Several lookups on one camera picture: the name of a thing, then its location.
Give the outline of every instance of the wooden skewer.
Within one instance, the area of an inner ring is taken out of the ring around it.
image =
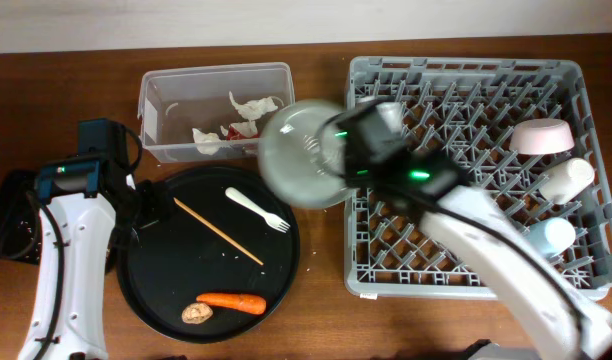
[[[208,222],[208,220],[204,219],[203,217],[201,217],[198,213],[194,212],[191,208],[189,208],[188,206],[186,206],[186,204],[184,204],[183,202],[179,201],[177,198],[173,198],[175,200],[175,204],[177,204],[177,206],[179,206],[180,208],[182,208],[184,211],[186,211],[187,213],[189,213],[190,215],[192,215],[195,219],[199,220],[202,224],[208,226],[209,229],[213,230],[215,232],[215,234],[221,236],[224,240],[228,241],[231,245],[233,245],[234,247],[236,247],[239,251],[243,252],[244,254],[246,254],[246,256],[248,256],[249,258],[253,259],[253,261],[255,261],[256,263],[258,263],[261,266],[264,266],[264,263],[261,262],[261,260],[259,260],[258,258],[255,257],[255,255],[251,254],[250,252],[248,252],[248,250],[244,249],[241,245],[239,245],[235,240],[231,239],[230,236],[224,234],[223,231],[219,230],[218,228],[215,227],[215,225],[211,224],[210,222]]]

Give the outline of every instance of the potato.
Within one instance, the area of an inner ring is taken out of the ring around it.
[[[213,310],[204,303],[190,304],[182,312],[186,324],[201,324],[213,316]]]

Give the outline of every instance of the black tray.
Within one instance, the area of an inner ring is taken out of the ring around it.
[[[260,266],[181,209],[166,222],[138,232],[118,252],[117,277],[126,301],[148,326],[168,337],[211,343],[242,334],[268,317],[286,295],[299,263],[299,231],[290,207],[254,173],[224,166],[200,167],[166,180],[178,198],[264,262]],[[264,219],[228,199],[235,187],[291,228],[273,230]],[[206,292],[255,294],[266,299],[263,315],[212,307],[200,325],[181,313]]]

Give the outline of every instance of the carrot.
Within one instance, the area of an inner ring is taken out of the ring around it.
[[[197,301],[254,315],[261,315],[266,311],[266,300],[256,295],[206,293],[199,295]]]

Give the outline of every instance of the white cup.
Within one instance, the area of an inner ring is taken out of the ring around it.
[[[572,158],[544,171],[544,174],[548,181],[539,192],[544,199],[563,205],[593,182],[595,169],[584,159]]]
[[[559,255],[575,241],[575,228],[562,218],[552,218],[529,227],[526,240],[546,259]]]

